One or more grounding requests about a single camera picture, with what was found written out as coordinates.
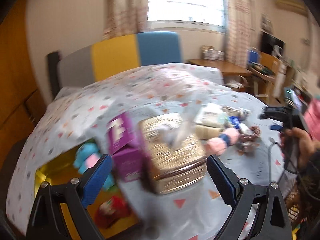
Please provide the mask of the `person right hand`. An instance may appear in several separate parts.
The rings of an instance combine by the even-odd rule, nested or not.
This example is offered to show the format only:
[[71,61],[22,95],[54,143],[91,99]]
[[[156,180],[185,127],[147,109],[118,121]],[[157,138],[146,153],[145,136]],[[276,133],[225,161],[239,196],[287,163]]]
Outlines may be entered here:
[[283,147],[287,137],[295,137],[298,139],[299,145],[299,157],[298,157],[298,168],[300,170],[307,166],[309,159],[314,153],[319,150],[319,141],[312,140],[307,131],[294,127],[293,129],[286,129],[280,134],[280,145]]

